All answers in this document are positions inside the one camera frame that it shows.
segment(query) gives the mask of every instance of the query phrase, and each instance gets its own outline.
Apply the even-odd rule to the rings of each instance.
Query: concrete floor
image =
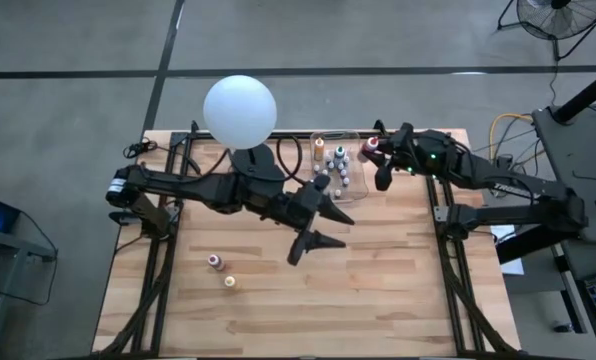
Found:
[[[174,0],[0,0],[0,71],[155,70]],[[506,1],[187,0],[171,69],[353,66],[547,66],[551,45],[522,29],[494,32]],[[509,21],[515,11],[510,11]],[[596,31],[562,65],[596,65]],[[276,97],[278,128],[466,128],[487,143],[503,112],[551,99],[552,74],[260,77]],[[560,74],[556,103],[596,73]],[[202,122],[216,78],[167,79],[156,129]],[[118,228],[104,193],[121,151],[141,135],[153,79],[0,80],[0,199],[25,209],[60,248],[51,303],[16,304],[0,359],[87,354]],[[517,134],[527,129],[518,124]],[[506,144],[518,155],[533,135]],[[540,174],[549,177],[544,159]],[[25,295],[42,298],[33,266]],[[523,348],[596,358],[593,335],[554,334],[556,294],[511,295]],[[549,315],[542,309],[550,309]]]

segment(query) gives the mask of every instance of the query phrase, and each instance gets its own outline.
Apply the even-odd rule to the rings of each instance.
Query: white spherical lamp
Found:
[[[260,81],[226,77],[209,89],[203,105],[209,132],[229,148],[250,149],[264,142],[276,126],[276,101]]]

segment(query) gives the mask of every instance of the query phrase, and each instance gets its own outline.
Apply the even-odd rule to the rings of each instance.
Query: acrylic tray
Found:
[[[316,139],[321,138],[325,141],[325,152],[322,160],[314,159],[314,150]],[[350,180],[349,186],[343,187],[342,178],[340,172],[337,169],[329,171],[329,177],[331,182],[327,187],[326,191],[331,195],[334,202],[344,201],[349,202],[353,200],[360,200],[367,196],[368,189],[365,183],[365,172],[363,164],[358,160],[358,154],[362,147],[360,135],[355,131],[327,131],[327,132],[314,132],[310,137],[311,145],[311,168],[312,174],[315,177],[316,173],[313,171],[314,166],[318,165],[320,171],[327,169],[325,158],[329,154],[332,159],[334,158],[334,149],[338,146],[342,146],[346,150],[346,155],[349,156],[349,164],[347,165],[347,177]],[[342,194],[339,198],[334,197],[336,189],[340,189]]]

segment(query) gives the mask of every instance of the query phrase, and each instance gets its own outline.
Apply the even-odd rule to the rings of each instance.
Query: yellow cable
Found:
[[[531,116],[526,116],[526,115],[521,115],[521,114],[514,114],[514,113],[504,113],[501,115],[498,115],[496,117],[496,119],[494,119],[494,121],[491,123],[491,127],[489,128],[489,160],[494,160],[494,130],[496,129],[496,124],[498,124],[498,121],[500,121],[500,119],[505,118],[505,117],[513,117],[516,119],[520,119],[520,120],[524,120],[528,123],[533,123],[534,120],[531,118]]]

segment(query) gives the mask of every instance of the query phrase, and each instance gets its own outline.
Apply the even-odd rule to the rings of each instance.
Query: electric fan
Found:
[[[502,25],[502,18],[514,1],[519,21]],[[569,56],[596,28],[596,0],[510,0],[498,18],[498,30],[518,25],[537,38],[550,40],[554,47],[554,59],[560,61]],[[558,40],[582,32],[585,34],[561,56]]]

